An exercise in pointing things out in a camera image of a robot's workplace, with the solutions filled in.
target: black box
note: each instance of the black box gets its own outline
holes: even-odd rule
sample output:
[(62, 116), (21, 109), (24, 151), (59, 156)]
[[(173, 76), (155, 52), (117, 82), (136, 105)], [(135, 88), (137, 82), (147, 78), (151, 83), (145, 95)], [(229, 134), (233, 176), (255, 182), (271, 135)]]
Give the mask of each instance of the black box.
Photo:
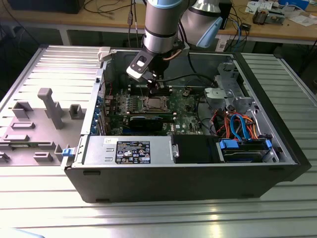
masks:
[(223, 30), (226, 27), (231, 7), (232, 7), (231, 0), (220, 0), (219, 8), (221, 10), (220, 16), (222, 17), (222, 24), (220, 26), (221, 30)]
[(85, 0), (8, 0), (14, 10), (79, 13)]

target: power supply label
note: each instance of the power supply label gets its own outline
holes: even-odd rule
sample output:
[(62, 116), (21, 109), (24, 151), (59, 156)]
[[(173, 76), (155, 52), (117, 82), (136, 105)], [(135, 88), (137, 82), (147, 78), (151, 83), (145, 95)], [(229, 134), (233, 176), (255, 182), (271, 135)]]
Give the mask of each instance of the power supply label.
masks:
[(117, 164), (150, 164), (149, 141), (118, 141), (115, 154)]

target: motherboard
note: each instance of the motherboard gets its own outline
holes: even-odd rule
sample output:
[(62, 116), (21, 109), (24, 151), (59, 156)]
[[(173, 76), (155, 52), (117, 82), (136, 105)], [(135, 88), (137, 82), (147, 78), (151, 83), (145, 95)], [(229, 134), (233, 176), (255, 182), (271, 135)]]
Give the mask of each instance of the motherboard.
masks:
[(100, 135), (203, 134), (197, 95), (185, 88), (149, 96), (146, 87), (120, 89), (105, 96), (97, 124)]

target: table leg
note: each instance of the table leg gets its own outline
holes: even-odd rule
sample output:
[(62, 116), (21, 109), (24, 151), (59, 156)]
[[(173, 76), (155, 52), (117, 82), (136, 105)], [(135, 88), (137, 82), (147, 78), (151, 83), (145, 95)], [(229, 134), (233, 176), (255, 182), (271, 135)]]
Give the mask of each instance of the table leg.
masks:
[(230, 35), (220, 35), (215, 51), (223, 52), (228, 40), (230, 40)]
[(70, 37), (68, 35), (68, 32), (66, 30), (66, 28), (59, 28), (59, 33), (60, 33), (60, 37), (61, 37), (61, 40), (63, 42), (63, 45), (65, 46), (71, 46), (71, 40), (70, 40)]

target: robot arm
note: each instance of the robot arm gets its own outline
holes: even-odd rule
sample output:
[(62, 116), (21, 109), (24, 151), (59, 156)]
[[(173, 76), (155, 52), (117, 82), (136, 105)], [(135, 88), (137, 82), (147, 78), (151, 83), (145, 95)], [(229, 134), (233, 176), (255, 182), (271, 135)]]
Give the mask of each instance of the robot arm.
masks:
[(175, 47), (178, 23), (181, 18), (187, 42), (207, 48), (217, 34), (222, 18), (219, 0), (148, 0), (143, 48), (130, 63), (127, 73), (136, 79), (150, 82), (164, 78)]

